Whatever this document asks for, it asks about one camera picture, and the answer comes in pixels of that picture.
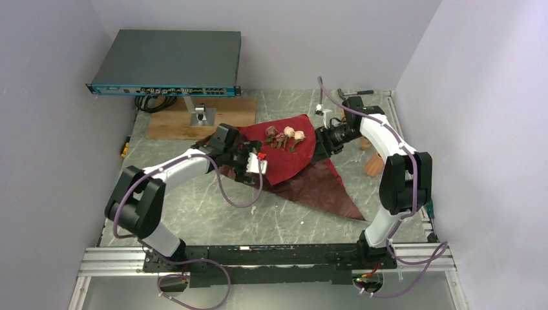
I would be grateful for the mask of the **tan satin ribbon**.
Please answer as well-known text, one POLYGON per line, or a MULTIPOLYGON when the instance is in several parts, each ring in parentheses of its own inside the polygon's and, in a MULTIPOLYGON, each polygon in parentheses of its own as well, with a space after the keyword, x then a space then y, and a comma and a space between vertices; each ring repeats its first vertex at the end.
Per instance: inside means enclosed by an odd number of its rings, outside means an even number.
MULTIPOLYGON (((343 111, 341 111, 341 120, 342 121, 345 121, 346 120, 346 116, 344 114, 343 111)), ((372 143, 370 142, 370 140, 368 140, 366 137, 362 137, 360 139, 360 149, 361 150, 368 150, 371 146, 372 146, 372 143)))

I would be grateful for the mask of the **maroon paper bouquet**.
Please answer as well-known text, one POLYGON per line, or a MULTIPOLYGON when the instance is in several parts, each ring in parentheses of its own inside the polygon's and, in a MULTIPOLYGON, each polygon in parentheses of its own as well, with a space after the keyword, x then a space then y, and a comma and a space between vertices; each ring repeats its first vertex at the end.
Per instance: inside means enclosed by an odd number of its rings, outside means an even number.
POLYGON ((346 192, 343 180, 331 160, 312 162, 315 129, 307 115, 237 129, 244 141, 264 142, 268 137, 267 128, 271 126, 279 132, 285 127, 301 130, 305 138, 296 146, 295 152, 289 151, 292 139, 284 149, 273 147, 270 143, 263 144, 261 152, 266 155, 268 163, 263 177, 263 190, 306 207, 364 221, 364 216, 346 192))

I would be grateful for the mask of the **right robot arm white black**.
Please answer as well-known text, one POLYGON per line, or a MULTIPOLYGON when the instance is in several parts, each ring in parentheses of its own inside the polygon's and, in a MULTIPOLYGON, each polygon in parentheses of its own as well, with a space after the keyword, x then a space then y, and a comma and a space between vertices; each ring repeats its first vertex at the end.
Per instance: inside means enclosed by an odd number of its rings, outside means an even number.
POLYGON ((312 162, 340 153, 346 143, 366 138, 384 164, 379 185, 381 207, 357 242, 356 259, 371 268, 391 252, 390 240, 403 220, 431 200, 432 157, 411 147, 389 124, 378 106, 364 106, 360 97, 343 101, 344 119, 315 129, 312 162))

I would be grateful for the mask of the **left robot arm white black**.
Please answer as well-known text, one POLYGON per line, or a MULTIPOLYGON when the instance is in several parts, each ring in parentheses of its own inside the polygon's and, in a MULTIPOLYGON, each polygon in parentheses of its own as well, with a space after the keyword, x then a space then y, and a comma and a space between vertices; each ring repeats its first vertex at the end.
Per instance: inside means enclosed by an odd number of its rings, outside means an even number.
POLYGON ((123 169, 105 207, 114 237, 135 238, 158 253, 166 269, 181 269, 186 244, 162 223, 165 195, 195 177, 210 172, 219 176, 221 167, 232 169, 239 183, 252 183, 256 174, 262 187, 268 162, 261 147, 261 141, 246 141, 238 129, 222 123, 175 158, 144 169, 123 169))

